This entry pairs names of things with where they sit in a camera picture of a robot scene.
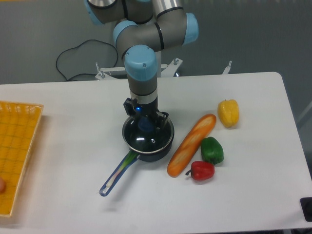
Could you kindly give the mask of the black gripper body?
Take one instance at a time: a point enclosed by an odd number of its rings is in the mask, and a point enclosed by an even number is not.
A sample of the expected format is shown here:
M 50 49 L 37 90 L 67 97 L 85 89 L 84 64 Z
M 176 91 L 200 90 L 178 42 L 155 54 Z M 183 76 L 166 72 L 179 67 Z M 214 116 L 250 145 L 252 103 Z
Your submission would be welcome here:
M 132 119 L 137 120 L 145 117 L 151 122 L 156 122 L 156 113 L 158 111 L 158 97 L 148 104 L 140 104 L 136 98 L 132 99 L 133 114 Z

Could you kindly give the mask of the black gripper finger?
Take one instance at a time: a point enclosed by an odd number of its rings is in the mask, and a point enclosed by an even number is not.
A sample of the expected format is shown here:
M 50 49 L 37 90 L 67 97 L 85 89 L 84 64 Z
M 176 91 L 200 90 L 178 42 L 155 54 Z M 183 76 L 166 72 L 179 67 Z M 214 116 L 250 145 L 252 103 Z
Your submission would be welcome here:
M 125 112 L 126 114 L 129 116 L 129 117 L 132 117 L 134 118 L 135 115 L 136 115 L 136 111 L 133 107 L 133 102 L 132 102 L 132 99 L 131 98 L 127 98 L 123 104 L 124 106 L 124 109 L 125 109 Z
M 169 114 L 167 112 L 156 112 L 156 130 L 160 131 L 164 129 L 167 119 L 169 117 Z

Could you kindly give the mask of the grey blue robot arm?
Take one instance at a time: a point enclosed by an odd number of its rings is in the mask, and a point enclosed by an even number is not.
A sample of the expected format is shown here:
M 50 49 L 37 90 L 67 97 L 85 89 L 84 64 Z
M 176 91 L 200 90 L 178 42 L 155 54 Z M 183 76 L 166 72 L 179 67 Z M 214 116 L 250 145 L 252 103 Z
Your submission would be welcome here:
M 153 128 L 168 119 L 157 106 L 156 53 L 197 40 L 199 26 L 194 14 L 186 13 L 179 0 L 86 0 L 95 24 L 116 21 L 114 44 L 128 77 L 131 97 L 126 113 Z

